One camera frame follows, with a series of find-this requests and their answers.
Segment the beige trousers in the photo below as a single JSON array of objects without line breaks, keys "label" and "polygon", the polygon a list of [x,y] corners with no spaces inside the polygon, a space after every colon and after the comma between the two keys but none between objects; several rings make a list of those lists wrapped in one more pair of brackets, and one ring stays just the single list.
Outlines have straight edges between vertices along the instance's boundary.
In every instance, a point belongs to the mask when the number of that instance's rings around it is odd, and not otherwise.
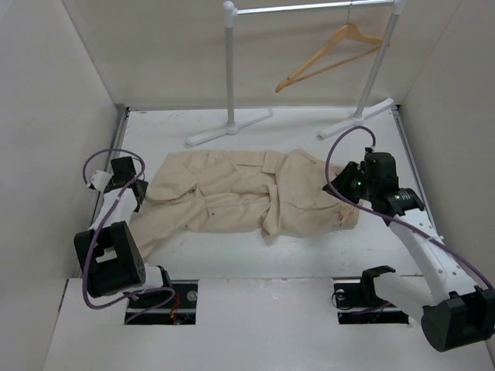
[{"label": "beige trousers", "polygon": [[341,167],[307,151],[181,151],[167,155],[130,224],[147,257],[180,230],[305,237],[357,225],[357,208],[323,191]]}]

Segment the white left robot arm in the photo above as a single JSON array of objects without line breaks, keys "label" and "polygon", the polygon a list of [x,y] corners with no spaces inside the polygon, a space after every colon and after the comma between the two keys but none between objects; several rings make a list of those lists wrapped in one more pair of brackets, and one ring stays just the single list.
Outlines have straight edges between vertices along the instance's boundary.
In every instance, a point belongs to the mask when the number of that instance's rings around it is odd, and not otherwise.
[{"label": "white left robot arm", "polygon": [[134,159],[112,160],[111,172],[94,172],[90,187],[103,193],[103,206],[89,229],[77,233],[73,240],[87,294],[101,298],[147,293],[155,307],[167,307],[174,292],[169,275],[163,267],[144,262],[129,227],[148,187],[138,177]]}]

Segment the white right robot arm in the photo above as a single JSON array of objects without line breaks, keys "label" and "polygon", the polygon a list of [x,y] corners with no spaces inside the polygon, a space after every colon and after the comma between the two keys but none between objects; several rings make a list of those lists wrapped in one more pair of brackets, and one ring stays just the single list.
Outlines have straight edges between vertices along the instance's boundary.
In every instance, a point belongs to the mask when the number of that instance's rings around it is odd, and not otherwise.
[{"label": "white right robot arm", "polygon": [[361,200],[406,247],[432,295],[427,303],[393,267],[361,274],[358,294],[370,306],[388,302],[418,321],[428,343],[445,352],[494,334],[494,288],[481,288],[465,271],[466,263],[440,240],[424,203],[413,189],[399,186],[394,157],[368,151],[361,163],[349,162],[323,191],[351,206]]}]

